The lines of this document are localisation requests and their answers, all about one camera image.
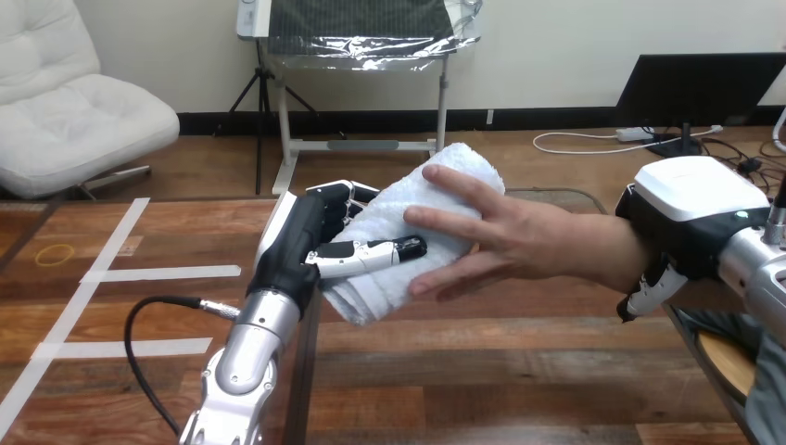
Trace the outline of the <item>person's hand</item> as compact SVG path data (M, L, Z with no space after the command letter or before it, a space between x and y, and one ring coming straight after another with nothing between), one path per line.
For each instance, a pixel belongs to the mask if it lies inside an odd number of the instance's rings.
M454 263L414 278L409 294L433 293L452 299L474 286L507 278L544 279L583 276L585 264L569 254L570 237L579 216L553 205L506 197L491 186L448 167L424 167L432 185L463 199L481 213L479 218L447 210L410 206L404 221L441 235L469 241L478 250Z

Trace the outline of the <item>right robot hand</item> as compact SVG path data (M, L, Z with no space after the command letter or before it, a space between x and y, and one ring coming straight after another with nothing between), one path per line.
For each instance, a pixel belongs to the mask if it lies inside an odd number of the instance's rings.
M658 255L617 306L623 322L652 312L692 282L720 281L721 253L738 232L770 213L766 195L709 157L662 159L642 167L616 216Z

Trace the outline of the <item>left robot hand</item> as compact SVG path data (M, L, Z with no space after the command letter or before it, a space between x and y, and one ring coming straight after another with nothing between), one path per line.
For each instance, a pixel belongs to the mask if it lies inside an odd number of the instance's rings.
M340 180L310 187L302 197L279 196L260 240L248 295L277 292L302 317L322 279L373 273L422 258L427 244L418 235L332 240L378 194L366 184Z

